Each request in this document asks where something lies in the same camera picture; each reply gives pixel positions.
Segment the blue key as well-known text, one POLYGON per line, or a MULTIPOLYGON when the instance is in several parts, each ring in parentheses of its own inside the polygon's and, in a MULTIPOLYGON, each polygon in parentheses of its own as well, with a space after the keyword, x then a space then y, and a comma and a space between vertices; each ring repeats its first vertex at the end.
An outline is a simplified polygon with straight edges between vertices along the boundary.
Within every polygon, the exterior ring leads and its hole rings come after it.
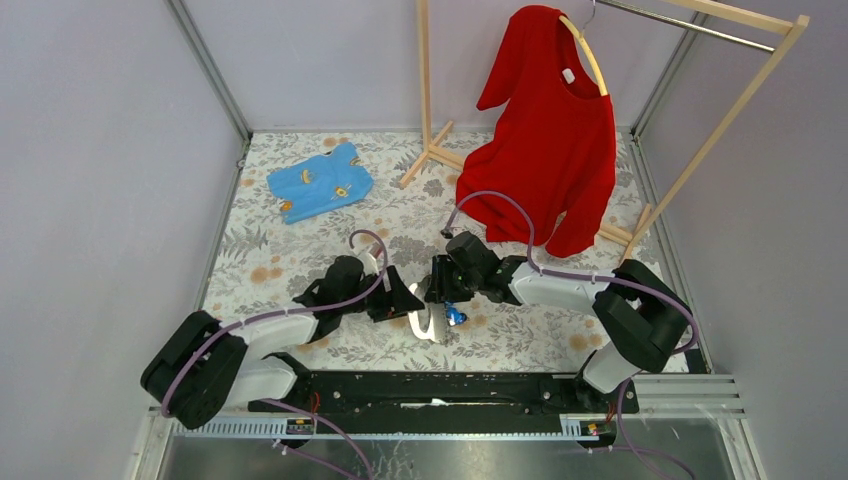
POLYGON ((445 318, 450 327, 456 327, 464 324, 468 316, 461 312, 452 302, 444 303, 445 318))

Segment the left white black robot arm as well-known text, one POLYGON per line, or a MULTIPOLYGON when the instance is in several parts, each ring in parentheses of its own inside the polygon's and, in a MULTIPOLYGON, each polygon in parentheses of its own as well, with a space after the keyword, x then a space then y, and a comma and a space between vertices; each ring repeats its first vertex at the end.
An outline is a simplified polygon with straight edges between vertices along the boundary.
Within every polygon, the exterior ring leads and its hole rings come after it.
POLYGON ((311 387, 285 349, 327 337, 348 314, 378 323, 424 308, 396 267, 379 270, 371 256, 339 256, 280 310, 229 326, 205 310, 191 313, 143 370, 140 385, 190 429, 223 409, 266 398, 296 411, 311 387))

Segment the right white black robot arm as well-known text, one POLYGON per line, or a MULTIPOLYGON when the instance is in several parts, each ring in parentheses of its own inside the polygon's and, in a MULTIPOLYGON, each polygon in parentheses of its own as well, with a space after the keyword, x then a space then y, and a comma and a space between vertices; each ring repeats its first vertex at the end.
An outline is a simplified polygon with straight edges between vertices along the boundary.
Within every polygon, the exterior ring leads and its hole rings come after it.
POLYGON ((498 256, 463 232, 434 257, 423 300, 463 303, 482 295, 492 303, 541 305, 593 315, 608 342, 592 353, 576 376, 575 402, 597 412, 626 379, 662 372, 679 352, 693 319, 682 300, 647 266, 626 260, 600 273, 555 271, 522 255, 498 256))

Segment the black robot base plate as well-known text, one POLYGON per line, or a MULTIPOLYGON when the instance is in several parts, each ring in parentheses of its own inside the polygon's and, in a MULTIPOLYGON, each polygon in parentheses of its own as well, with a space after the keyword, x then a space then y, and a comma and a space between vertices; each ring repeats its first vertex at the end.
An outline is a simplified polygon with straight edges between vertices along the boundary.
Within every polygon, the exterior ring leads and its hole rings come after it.
POLYGON ((294 368, 294 386, 274 404, 249 402, 249 411, 291 405, 350 435, 555 434, 563 415, 604 422, 640 410, 634 387, 622 398, 592 393, 571 374, 310 370, 282 358, 294 368))

